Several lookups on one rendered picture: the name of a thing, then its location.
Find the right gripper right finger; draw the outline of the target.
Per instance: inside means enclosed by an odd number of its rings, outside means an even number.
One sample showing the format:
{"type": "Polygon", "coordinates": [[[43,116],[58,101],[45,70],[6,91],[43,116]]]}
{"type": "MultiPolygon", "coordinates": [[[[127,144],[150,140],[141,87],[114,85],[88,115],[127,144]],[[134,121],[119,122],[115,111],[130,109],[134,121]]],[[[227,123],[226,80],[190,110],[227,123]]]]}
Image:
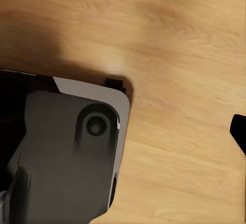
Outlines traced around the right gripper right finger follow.
{"type": "Polygon", "coordinates": [[[246,116],[239,114],[234,115],[231,122],[230,133],[246,155],[246,116]]]}

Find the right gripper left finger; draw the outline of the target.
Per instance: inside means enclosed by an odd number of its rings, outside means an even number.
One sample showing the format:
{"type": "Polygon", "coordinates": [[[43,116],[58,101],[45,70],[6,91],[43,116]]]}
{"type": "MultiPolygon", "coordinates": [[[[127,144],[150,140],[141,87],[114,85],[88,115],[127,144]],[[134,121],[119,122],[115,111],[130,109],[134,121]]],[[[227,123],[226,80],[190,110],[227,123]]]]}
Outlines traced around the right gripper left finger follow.
{"type": "Polygon", "coordinates": [[[26,122],[21,114],[0,120],[0,175],[26,134],[26,122]]]}

